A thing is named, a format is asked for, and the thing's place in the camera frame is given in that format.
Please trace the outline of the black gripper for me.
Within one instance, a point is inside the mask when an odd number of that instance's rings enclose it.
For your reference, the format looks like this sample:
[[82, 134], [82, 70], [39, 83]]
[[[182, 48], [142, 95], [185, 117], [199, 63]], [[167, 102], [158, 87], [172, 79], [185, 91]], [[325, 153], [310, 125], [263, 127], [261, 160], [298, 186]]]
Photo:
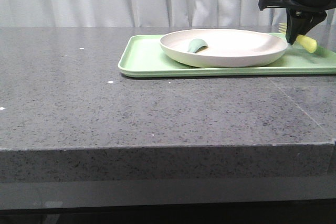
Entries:
[[335, 0], [259, 0], [260, 10], [266, 8], [289, 8], [287, 14], [286, 40], [293, 44], [299, 35], [306, 35], [327, 17], [325, 10], [335, 8]]

